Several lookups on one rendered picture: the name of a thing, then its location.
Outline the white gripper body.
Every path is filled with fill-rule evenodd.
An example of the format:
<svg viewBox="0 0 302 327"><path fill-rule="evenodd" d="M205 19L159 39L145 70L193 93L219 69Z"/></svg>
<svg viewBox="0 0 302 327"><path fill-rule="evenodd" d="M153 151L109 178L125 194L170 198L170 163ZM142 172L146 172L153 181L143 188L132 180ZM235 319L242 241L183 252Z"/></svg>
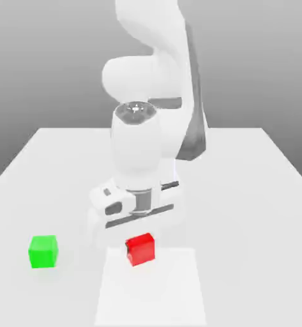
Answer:
<svg viewBox="0 0 302 327"><path fill-rule="evenodd" d="M102 185L91 190L90 200L87 240L96 247L119 247L145 233L157 237L185 220L181 185L160 185L136 192Z"/></svg>

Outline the small red cube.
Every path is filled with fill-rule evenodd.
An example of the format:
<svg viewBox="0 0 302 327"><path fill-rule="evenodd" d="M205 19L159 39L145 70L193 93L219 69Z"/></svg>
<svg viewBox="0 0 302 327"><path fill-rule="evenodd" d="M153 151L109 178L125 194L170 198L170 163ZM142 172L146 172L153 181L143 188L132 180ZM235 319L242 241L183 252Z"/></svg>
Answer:
<svg viewBox="0 0 302 327"><path fill-rule="evenodd" d="M127 258L132 266L137 266L155 259L155 240L150 233L145 233L125 242Z"/></svg>

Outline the small green cube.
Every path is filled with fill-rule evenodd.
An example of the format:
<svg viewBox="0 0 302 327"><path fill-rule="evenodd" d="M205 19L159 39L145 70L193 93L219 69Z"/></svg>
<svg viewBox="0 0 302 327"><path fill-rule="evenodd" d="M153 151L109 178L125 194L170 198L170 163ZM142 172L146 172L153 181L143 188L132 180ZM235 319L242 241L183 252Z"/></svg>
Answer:
<svg viewBox="0 0 302 327"><path fill-rule="evenodd" d="M54 268L59 253L55 235L33 236L29 245L28 254L31 267Z"/></svg>

